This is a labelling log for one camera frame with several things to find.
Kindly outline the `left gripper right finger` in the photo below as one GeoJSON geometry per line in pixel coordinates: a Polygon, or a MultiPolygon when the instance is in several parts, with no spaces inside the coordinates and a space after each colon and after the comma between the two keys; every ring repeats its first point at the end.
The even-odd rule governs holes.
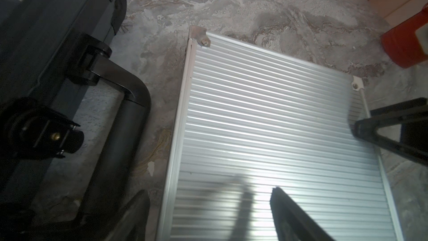
{"type": "Polygon", "coordinates": [[[275,187],[270,198],[276,234],[280,241],[333,241],[288,194],[275,187]]]}

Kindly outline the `silver aluminium poker case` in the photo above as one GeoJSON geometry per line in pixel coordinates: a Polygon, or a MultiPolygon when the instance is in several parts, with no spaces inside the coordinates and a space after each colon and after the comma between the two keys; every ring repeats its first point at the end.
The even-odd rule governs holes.
{"type": "Polygon", "coordinates": [[[401,241],[361,78],[192,26],[159,241],[275,241],[284,190],[337,241],[401,241]]]}

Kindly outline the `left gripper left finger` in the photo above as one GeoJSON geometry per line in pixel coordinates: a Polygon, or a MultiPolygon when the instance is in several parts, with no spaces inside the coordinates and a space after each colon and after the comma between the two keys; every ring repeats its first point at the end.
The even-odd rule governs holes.
{"type": "Polygon", "coordinates": [[[149,194],[139,191],[111,217],[90,219],[79,241],[144,241],[150,210],[149,194]]]}

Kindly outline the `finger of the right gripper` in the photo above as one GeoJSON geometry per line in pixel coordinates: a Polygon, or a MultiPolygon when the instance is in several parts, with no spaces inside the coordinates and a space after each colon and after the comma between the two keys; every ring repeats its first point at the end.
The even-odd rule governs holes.
{"type": "Polygon", "coordinates": [[[371,117],[356,121],[353,135],[420,165],[428,164],[428,99],[417,98],[370,112],[371,117]],[[380,128],[401,127],[400,140],[378,133],[380,128]]]}

